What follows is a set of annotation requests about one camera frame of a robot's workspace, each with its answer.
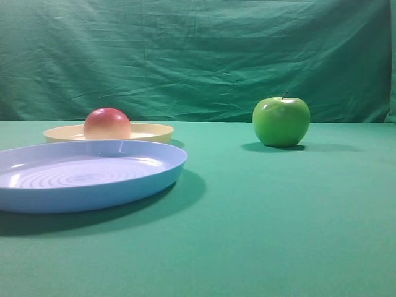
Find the red yellow peach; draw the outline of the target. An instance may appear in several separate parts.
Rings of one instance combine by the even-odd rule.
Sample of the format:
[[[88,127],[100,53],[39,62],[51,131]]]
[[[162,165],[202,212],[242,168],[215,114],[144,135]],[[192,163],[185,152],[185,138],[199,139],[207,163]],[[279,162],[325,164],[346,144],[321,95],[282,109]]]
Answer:
[[[99,108],[85,119],[86,139],[129,139],[132,126],[129,118],[116,108]]]

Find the yellow plastic plate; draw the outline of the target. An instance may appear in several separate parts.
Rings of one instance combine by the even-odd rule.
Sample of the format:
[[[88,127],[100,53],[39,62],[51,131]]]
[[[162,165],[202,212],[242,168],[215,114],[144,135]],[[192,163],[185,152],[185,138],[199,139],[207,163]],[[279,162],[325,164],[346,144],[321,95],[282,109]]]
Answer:
[[[169,144],[174,128],[164,124],[132,123],[132,131],[128,140],[142,140]],[[48,129],[43,133],[48,143],[86,140],[83,125],[61,126]]]

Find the blue plastic plate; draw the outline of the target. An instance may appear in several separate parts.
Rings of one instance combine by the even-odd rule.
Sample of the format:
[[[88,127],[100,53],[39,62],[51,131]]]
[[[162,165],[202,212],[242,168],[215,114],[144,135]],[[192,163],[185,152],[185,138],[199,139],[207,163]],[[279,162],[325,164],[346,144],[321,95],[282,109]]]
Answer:
[[[176,182],[188,158],[169,144],[83,140],[1,152],[1,210],[71,213],[152,196]]]

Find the green apple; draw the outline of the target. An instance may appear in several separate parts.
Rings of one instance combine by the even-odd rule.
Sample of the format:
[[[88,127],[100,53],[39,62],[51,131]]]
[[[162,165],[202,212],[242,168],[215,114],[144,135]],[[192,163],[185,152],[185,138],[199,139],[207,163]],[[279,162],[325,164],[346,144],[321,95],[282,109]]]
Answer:
[[[256,137],[268,147],[292,147],[303,139],[311,122],[308,105],[300,98],[270,97],[252,113]]]

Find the green backdrop cloth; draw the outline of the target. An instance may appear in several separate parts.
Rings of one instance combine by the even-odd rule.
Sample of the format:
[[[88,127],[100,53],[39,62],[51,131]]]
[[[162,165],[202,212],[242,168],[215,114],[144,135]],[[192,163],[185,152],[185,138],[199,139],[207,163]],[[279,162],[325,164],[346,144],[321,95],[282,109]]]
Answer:
[[[395,121],[394,1],[2,1],[1,119]]]

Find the green table cloth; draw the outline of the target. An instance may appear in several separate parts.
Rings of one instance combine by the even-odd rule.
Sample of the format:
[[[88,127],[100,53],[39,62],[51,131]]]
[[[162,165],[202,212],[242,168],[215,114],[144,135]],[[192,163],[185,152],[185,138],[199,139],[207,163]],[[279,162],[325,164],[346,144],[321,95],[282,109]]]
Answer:
[[[1,214],[2,296],[394,296],[395,124],[173,123],[178,182],[111,209]]]

